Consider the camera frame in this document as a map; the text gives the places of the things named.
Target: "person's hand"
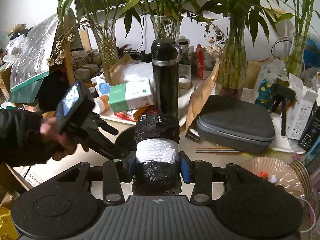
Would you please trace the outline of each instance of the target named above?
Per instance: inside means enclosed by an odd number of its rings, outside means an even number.
[[[64,147],[64,151],[55,152],[52,156],[55,161],[60,161],[67,155],[75,153],[77,145],[72,142],[66,133],[57,133],[56,121],[56,117],[43,119],[40,126],[40,134],[44,143],[55,141]],[[85,152],[89,152],[87,146],[82,145],[82,148]]]

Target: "glass vase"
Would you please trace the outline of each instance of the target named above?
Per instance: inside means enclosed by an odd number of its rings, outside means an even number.
[[[228,15],[228,43],[219,67],[216,94],[240,99],[242,96],[247,59],[244,47],[245,17]]]
[[[285,61],[285,67],[288,75],[289,73],[292,73],[293,75],[300,77],[306,42],[307,37],[302,35],[293,35],[289,56]]]
[[[108,24],[91,24],[90,28],[96,39],[103,70],[108,73],[109,69],[119,60],[116,46],[116,21],[108,21]]]
[[[151,16],[150,20],[153,25],[156,39],[171,39],[176,44],[179,42],[180,26],[182,18],[177,21],[175,18],[166,16]]]

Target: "person's arm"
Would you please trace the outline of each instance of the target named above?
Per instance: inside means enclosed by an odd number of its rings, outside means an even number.
[[[65,150],[54,152],[50,141],[58,142]],[[43,164],[51,157],[59,161],[75,150],[76,145],[66,134],[55,132],[55,118],[43,120],[38,112],[0,110],[0,163],[13,167]]]

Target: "lucky bamboo plant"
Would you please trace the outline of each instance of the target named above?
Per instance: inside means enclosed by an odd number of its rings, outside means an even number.
[[[228,42],[224,48],[224,58],[220,65],[218,84],[223,95],[240,98],[246,74],[246,55],[244,48],[244,29],[248,28],[254,45],[259,25],[263,28],[269,41],[269,28],[265,18],[276,31],[273,16],[278,19],[272,9],[270,0],[265,0],[269,8],[261,5],[260,0],[209,0],[200,9],[229,18]]]
[[[190,3],[194,11],[188,11],[184,5]],[[171,38],[177,41],[180,33],[182,14],[188,13],[198,21],[205,21],[196,0],[127,0],[121,15],[125,15],[125,28],[127,33],[131,29],[132,16],[136,15],[135,7],[150,15],[156,38]]]
[[[68,14],[73,1],[58,0],[57,14],[60,22],[63,23],[65,20],[65,16]],[[119,5],[125,3],[125,0],[79,0],[79,2],[82,7],[77,12],[77,22],[79,25],[88,26],[92,29],[106,72],[118,60],[115,20]],[[98,16],[98,12],[100,11],[104,12],[102,19]]]
[[[288,73],[298,76],[301,72],[303,52],[313,12],[320,18],[320,14],[313,10],[315,0],[292,0],[294,4],[295,33],[292,39],[290,54],[286,60]]]

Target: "yellow plastic bag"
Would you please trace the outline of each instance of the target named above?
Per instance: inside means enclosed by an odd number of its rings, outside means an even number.
[[[19,235],[12,223],[10,210],[0,208],[0,240],[16,240]]]

